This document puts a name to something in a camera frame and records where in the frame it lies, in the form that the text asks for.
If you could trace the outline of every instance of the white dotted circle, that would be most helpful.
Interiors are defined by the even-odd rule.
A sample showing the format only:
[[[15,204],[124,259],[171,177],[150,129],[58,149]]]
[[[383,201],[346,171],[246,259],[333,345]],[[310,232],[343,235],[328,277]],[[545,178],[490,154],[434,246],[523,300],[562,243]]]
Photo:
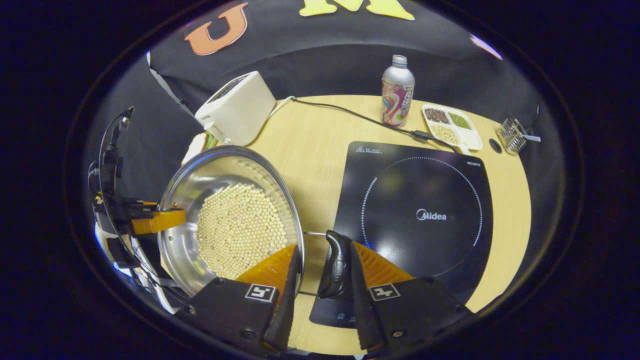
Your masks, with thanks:
[[[474,188],[474,186],[471,184],[471,181],[469,181],[469,179],[467,179],[467,177],[466,177],[464,174],[462,174],[462,172],[460,172],[460,170],[458,170],[457,168],[453,167],[451,164],[448,164],[448,163],[446,163],[446,162],[444,162],[444,161],[442,161],[442,160],[438,160],[438,159],[434,159],[434,158],[428,158],[428,157],[425,157],[425,156],[414,156],[414,157],[411,157],[411,158],[406,158],[406,159],[398,160],[398,161],[396,161],[395,163],[393,163],[393,164],[391,164],[391,165],[387,166],[384,170],[382,170],[382,171],[378,174],[378,176],[376,176],[376,177],[373,179],[373,181],[371,181],[371,184],[369,185],[369,188],[367,189],[367,193],[364,195],[364,200],[363,200],[363,202],[362,202],[362,211],[361,211],[361,213],[360,213],[360,224],[361,224],[361,226],[362,226],[362,236],[363,236],[363,238],[364,238],[365,246],[367,246],[367,247],[371,248],[371,244],[369,243],[369,240],[367,239],[367,233],[365,232],[365,229],[364,229],[364,210],[365,210],[365,207],[366,207],[366,205],[367,205],[367,198],[369,197],[369,192],[371,192],[371,189],[373,188],[373,184],[375,184],[375,183],[376,183],[376,181],[378,180],[378,177],[379,177],[380,175],[382,175],[385,171],[387,171],[390,167],[393,167],[394,165],[396,165],[396,164],[398,164],[398,163],[401,163],[401,162],[403,162],[403,161],[407,161],[407,160],[415,160],[415,159],[433,160],[433,161],[437,161],[437,162],[439,162],[439,163],[443,163],[444,165],[447,165],[448,167],[450,167],[450,168],[452,168],[453,170],[455,170],[455,171],[456,171],[456,172],[457,172],[457,173],[458,173],[458,174],[459,174],[459,175],[460,175],[460,176],[461,176],[461,177],[462,177],[462,178],[467,182],[467,184],[469,184],[469,186],[471,187],[471,190],[473,190],[474,195],[476,196],[476,200],[478,201],[478,208],[480,209],[480,226],[478,227],[478,233],[476,234],[476,240],[474,241],[474,247],[475,247],[475,246],[476,246],[476,244],[478,243],[478,239],[480,239],[480,233],[482,232],[482,217],[483,217],[483,215],[482,215],[482,204],[480,203],[480,197],[478,196],[478,193],[477,193],[477,191],[476,191],[476,188]],[[451,271],[451,270],[452,270],[453,268],[455,268],[456,266],[458,266],[458,265],[462,264],[462,262],[463,262],[464,260],[466,260],[467,256],[469,256],[469,254],[465,255],[465,257],[464,257],[464,258],[462,258],[462,260],[460,260],[457,264],[453,265],[453,266],[452,266],[452,267],[450,267],[449,269],[447,269],[447,270],[445,270],[445,271],[443,271],[443,272],[441,272],[441,273],[439,273],[439,274],[432,275],[432,276],[433,276],[433,277],[436,277],[436,276],[442,275],[442,274],[444,274],[444,273],[446,273],[446,272],[448,272],[448,271]]]

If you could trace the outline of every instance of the wire basket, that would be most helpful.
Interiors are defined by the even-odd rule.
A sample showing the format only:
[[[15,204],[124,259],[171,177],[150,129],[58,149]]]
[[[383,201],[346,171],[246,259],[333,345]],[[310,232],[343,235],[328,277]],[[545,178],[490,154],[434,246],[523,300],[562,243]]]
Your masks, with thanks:
[[[502,146],[506,152],[512,155],[517,155],[522,150],[522,147],[527,142],[527,139],[524,138],[526,134],[524,127],[514,117],[507,117],[498,128],[498,137],[502,142]]]

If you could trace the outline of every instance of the midea logo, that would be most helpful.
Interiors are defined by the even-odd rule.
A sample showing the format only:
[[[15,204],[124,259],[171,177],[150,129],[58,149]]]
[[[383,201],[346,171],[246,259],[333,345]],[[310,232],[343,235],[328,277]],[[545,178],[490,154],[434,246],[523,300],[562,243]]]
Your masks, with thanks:
[[[415,212],[415,217],[420,221],[424,221],[424,220],[447,220],[447,215],[438,214],[438,213],[429,213],[425,209],[418,209],[418,211]]]

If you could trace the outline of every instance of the white tray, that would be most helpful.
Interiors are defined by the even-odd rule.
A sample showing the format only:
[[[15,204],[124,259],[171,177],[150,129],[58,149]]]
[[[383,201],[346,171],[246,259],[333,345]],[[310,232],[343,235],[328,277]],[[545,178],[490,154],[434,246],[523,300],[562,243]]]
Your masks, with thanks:
[[[441,122],[432,121],[432,120],[428,119],[426,113],[424,112],[425,109],[434,109],[434,110],[443,111],[445,113],[445,115],[447,116],[447,120],[449,121],[449,123],[448,124],[443,124]],[[463,119],[465,119],[465,121],[467,121],[467,124],[469,124],[469,127],[471,127],[471,130],[465,129],[464,127],[460,127],[460,126],[457,126],[456,124],[454,124],[453,121],[451,120],[451,116],[449,116],[449,113],[455,114],[455,115],[460,116]],[[456,136],[459,139],[459,141],[462,143],[462,145],[464,147],[468,148],[469,150],[476,150],[477,151],[477,150],[481,150],[483,148],[482,138],[480,137],[480,134],[478,134],[474,123],[471,122],[471,119],[469,119],[469,117],[465,113],[463,113],[462,111],[454,109],[454,108],[448,108],[446,106],[441,106],[441,105],[425,104],[425,105],[422,105],[422,116],[424,117],[424,120],[427,123],[427,126],[429,128],[429,132],[433,136],[435,136],[436,138],[440,139],[431,130],[431,124],[442,125],[442,126],[451,128],[453,130],[453,132],[456,134]],[[460,147],[459,144],[453,144],[452,143],[451,145]]]

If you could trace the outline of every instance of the power cord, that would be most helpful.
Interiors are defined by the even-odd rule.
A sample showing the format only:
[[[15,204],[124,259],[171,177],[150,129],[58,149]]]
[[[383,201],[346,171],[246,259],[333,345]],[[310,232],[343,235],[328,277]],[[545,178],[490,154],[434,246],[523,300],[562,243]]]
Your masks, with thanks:
[[[415,138],[415,139],[420,139],[420,140],[433,140],[433,141],[435,141],[435,142],[438,142],[438,143],[440,143],[440,144],[442,144],[442,145],[444,145],[444,146],[446,146],[446,147],[450,148],[450,149],[451,149],[451,150],[453,150],[454,152],[460,153],[460,152],[459,152],[455,147],[451,146],[449,143],[444,142],[444,141],[442,141],[442,140],[440,140],[440,139],[437,139],[437,138],[435,138],[434,136],[432,136],[431,134],[429,134],[429,133],[425,133],[424,131],[420,131],[420,130],[413,130],[413,131],[409,131],[409,130],[405,130],[405,129],[400,129],[399,127],[394,127],[394,126],[391,126],[391,125],[385,124],[384,122],[375,121],[375,120],[373,120],[373,119],[372,119],[372,118],[370,118],[370,117],[366,117],[366,116],[361,115],[361,114],[359,114],[359,113],[357,113],[357,112],[355,112],[355,111],[352,111],[352,110],[349,110],[349,109],[343,108],[342,106],[337,106],[337,105],[332,105],[332,104],[324,104],[324,103],[321,103],[321,102],[302,101],[302,100],[298,100],[297,98],[295,98],[295,97],[293,97],[293,96],[290,96],[290,97],[286,98],[285,100],[288,100],[288,99],[291,99],[291,101],[299,102],[299,103],[301,103],[301,104],[312,105],[312,106],[324,106],[324,107],[327,107],[327,108],[333,108],[333,109],[342,110],[342,111],[345,111],[345,112],[350,113],[350,114],[352,114],[352,115],[355,115],[355,116],[357,116],[357,117],[359,117],[359,118],[361,118],[361,119],[364,119],[364,120],[366,120],[366,121],[369,121],[369,122],[372,122],[372,123],[374,123],[374,124],[377,124],[377,125],[380,125],[380,126],[386,127],[387,129],[394,130],[394,131],[397,131],[397,132],[399,132],[399,133],[403,133],[403,134],[406,134],[406,135],[410,135],[410,136],[412,136],[412,137],[413,137],[413,138]]]
[[[280,102],[280,104],[278,104],[278,106],[276,106],[276,108],[275,108],[275,109],[273,109],[273,111],[269,114],[269,117],[272,117],[272,116],[273,116],[273,114],[275,114],[275,113],[276,113],[276,111],[278,111],[278,110],[279,110],[279,109],[280,109],[284,104],[286,104],[286,103],[287,103],[287,101],[289,101],[289,100],[295,100],[295,99],[296,99],[296,97],[295,97],[295,96],[289,96],[289,97],[286,97],[283,101],[281,101],[281,102]]]

